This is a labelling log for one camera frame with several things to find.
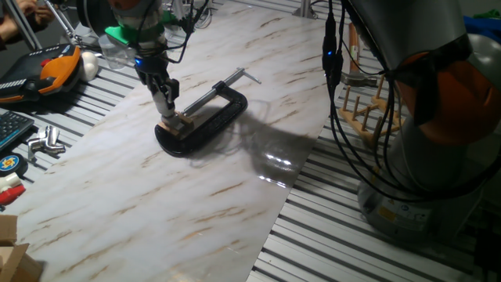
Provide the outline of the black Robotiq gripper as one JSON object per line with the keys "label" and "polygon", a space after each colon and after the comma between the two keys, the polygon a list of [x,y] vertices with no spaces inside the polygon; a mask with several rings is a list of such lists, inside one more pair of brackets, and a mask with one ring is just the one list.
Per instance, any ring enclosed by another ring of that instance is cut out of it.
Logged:
{"label": "black Robotiq gripper", "polygon": [[167,67],[168,59],[164,54],[135,57],[136,73],[139,80],[149,89],[151,96],[154,97],[158,93],[159,83],[163,85],[166,104],[173,107],[179,97],[179,81],[169,78]]}

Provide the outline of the person's bare hand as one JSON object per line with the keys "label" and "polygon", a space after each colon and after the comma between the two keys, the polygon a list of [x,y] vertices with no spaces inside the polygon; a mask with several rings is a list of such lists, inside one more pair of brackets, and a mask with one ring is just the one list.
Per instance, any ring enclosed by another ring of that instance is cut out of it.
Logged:
{"label": "person's bare hand", "polygon": [[16,0],[16,4],[32,27],[46,28],[55,19],[47,5],[39,5],[35,0]]}

